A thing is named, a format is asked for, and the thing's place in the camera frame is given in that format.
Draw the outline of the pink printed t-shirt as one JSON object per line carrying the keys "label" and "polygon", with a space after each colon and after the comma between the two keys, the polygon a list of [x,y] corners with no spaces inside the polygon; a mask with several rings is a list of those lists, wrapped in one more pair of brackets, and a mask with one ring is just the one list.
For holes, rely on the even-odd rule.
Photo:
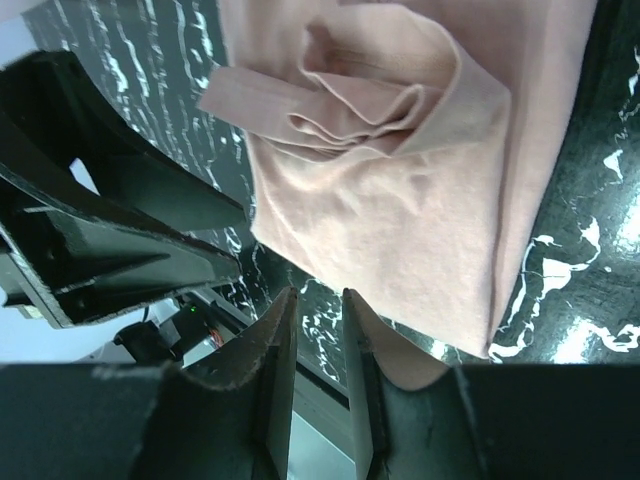
{"label": "pink printed t-shirt", "polygon": [[222,1],[200,106],[246,134],[256,239],[483,358],[559,154],[592,1]]}

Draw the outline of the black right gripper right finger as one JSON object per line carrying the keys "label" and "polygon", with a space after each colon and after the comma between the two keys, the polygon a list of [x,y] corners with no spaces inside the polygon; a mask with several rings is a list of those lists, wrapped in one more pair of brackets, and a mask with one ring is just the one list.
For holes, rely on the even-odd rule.
{"label": "black right gripper right finger", "polygon": [[637,366],[449,367],[342,301],[358,478],[638,477]]}

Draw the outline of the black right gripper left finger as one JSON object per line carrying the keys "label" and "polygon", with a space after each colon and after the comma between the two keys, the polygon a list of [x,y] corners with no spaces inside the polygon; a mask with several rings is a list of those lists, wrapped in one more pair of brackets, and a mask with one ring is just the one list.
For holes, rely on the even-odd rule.
{"label": "black right gripper left finger", "polygon": [[5,479],[283,479],[296,369],[296,289],[181,368],[1,369]]}

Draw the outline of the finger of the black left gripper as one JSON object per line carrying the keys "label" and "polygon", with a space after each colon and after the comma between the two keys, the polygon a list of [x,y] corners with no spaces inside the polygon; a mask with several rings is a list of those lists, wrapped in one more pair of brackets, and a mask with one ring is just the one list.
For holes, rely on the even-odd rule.
{"label": "finger of the black left gripper", "polygon": [[239,277],[230,254],[116,205],[57,170],[1,168],[5,306],[55,328],[104,323]]}
{"label": "finger of the black left gripper", "polygon": [[134,131],[69,51],[34,51],[1,72],[1,110],[59,166],[81,160],[98,193],[181,231],[244,222],[242,205]]}

